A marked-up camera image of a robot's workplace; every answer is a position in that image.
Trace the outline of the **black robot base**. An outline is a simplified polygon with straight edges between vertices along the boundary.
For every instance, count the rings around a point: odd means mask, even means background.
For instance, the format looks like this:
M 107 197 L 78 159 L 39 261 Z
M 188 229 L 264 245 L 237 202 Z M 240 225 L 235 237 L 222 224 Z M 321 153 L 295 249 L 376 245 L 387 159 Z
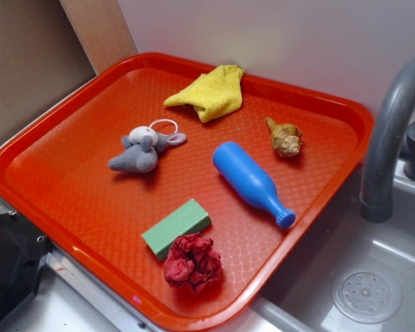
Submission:
M 0 326 L 36 298 L 48 237 L 22 214 L 0 214 Z

